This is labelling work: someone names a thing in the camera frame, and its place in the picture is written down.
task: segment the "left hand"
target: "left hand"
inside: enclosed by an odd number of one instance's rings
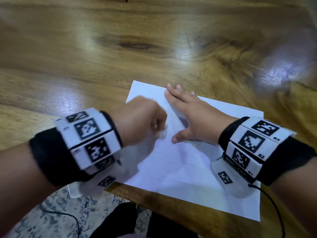
[[[108,112],[120,134],[123,146],[141,142],[165,129],[167,114],[158,103],[143,96],[137,96],[121,108]]]

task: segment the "forearm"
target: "forearm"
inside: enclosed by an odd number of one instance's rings
[[[306,165],[284,173],[271,189],[307,231],[317,234],[317,157]]]
[[[28,143],[0,153],[0,237],[57,188],[39,169]]]

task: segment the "fingernail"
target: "fingernail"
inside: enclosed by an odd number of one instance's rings
[[[176,138],[176,137],[173,137],[173,138],[172,138],[172,143],[173,143],[173,144],[178,143],[178,140],[177,140],[177,138]]]

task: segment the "hand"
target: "hand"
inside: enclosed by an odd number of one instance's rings
[[[180,85],[173,88],[168,84],[165,97],[189,122],[188,128],[181,130],[172,137],[173,143],[189,139],[200,139],[205,142],[218,144],[219,137],[224,129],[235,120],[238,120],[200,100],[194,92],[189,94],[182,91]]]
[[[121,108],[109,112],[120,134],[123,146],[141,142],[149,131],[157,133],[165,129],[167,114],[158,103],[137,96]]]

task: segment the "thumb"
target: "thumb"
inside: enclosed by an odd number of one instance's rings
[[[176,144],[183,140],[193,139],[194,134],[190,127],[185,128],[172,137],[172,143]]]

